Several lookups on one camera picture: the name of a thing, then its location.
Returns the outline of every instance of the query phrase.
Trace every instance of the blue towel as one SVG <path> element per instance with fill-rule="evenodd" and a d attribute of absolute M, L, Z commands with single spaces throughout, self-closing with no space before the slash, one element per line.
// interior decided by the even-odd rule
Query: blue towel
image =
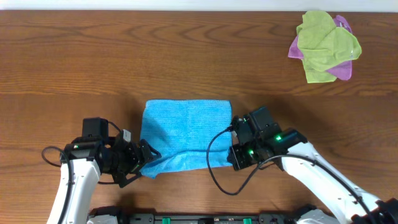
<path fill-rule="evenodd" d="M 231 103 L 225 100 L 149 100 L 142 116 L 141 139 L 162 158 L 146 164 L 141 172 L 155 178 L 163 172 L 206 168 L 206 150 L 213 137 L 231 123 Z M 211 145 L 210 165 L 231 166 L 227 162 L 232 145 L 224 133 Z"/>

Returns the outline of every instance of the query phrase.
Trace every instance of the pile of cloths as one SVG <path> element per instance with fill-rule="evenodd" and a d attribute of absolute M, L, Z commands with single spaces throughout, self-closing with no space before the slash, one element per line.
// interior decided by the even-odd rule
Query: pile of cloths
<path fill-rule="evenodd" d="M 302 60 L 308 83 L 351 78 L 352 60 L 362 49 L 344 17 L 332 19 L 327 12 L 308 11 L 296 31 L 288 57 Z"/>

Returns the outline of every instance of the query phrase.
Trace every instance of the white wall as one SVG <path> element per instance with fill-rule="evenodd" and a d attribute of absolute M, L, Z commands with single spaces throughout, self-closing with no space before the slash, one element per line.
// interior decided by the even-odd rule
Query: white wall
<path fill-rule="evenodd" d="M 398 12 L 398 0 L 0 0 L 0 9 Z"/>

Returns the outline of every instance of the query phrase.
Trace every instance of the wood grain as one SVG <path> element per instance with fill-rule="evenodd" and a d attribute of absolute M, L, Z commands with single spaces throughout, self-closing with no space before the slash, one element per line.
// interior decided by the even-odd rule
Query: wood grain
<path fill-rule="evenodd" d="M 156 98 L 231 100 L 239 115 L 267 105 L 282 127 L 303 132 L 353 182 L 383 200 L 396 197 L 398 14 L 342 13 L 363 54 L 350 81 L 325 84 L 307 84 L 300 61 L 287 58 L 302 14 L 3 11 L 0 223 L 46 222 L 60 173 L 41 160 L 43 147 L 63 147 L 90 116 L 133 130 L 136 140 L 145 102 Z M 249 171 L 215 174 L 233 190 Z M 223 195 L 203 169 L 124 189 L 99 185 L 90 207 L 257 213 L 306 203 L 324 208 L 274 167 L 235 197 Z"/>

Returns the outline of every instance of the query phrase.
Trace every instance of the cloth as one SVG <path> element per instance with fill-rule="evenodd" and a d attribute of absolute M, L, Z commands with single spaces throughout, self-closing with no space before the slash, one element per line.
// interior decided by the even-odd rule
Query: cloth
<path fill-rule="evenodd" d="M 297 27 L 298 36 L 290 46 L 288 57 L 303 60 L 308 83 L 333 82 L 336 77 L 349 80 L 352 74 L 351 60 L 357 59 L 361 54 L 361 47 L 352 35 L 347 20 L 342 16 L 336 16 L 332 21 L 333 23 L 326 12 L 310 11 L 303 15 L 303 24 Z M 309 53 L 308 60 L 298 47 L 300 31 L 303 29 L 306 29 L 302 34 L 304 38 L 307 36 L 307 41 L 303 42 L 309 48 L 304 49 Z M 316 35 L 312 37 L 311 32 L 315 32 Z"/>
<path fill-rule="evenodd" d="M 155 178 L 163 172 L 206 168 L 208 144 L 231 123 L 231 103 L 224 100 L 149 100 L 142 117 L 141 139 L 162 158 L 146 164 L 141 172 Z M 212 167 L 231 166 L 227 162 L 230 133 L 224 133 L 211 146 Z"/>

